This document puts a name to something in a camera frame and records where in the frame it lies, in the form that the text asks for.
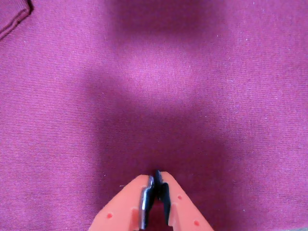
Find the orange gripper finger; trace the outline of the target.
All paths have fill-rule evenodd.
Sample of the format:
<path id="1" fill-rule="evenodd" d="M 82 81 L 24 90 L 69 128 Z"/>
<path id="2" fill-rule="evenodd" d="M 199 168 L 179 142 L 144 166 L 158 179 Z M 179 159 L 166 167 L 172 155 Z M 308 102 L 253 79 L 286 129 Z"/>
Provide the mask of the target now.
<path id="1" fill-rule="evenodd" d="M 114 196 L 95 216 L 90 231 L 138 231 L 144 228 L 147 193 L 154 179 L 139 175 Z"/>
<path id="2" fill-rule="evenodd" d="M 157 170 L 154 180 L 157 197 L 164 205 L 164 216 L 168 226 L 174 231 L 213 230 L 170 173 Z"/>

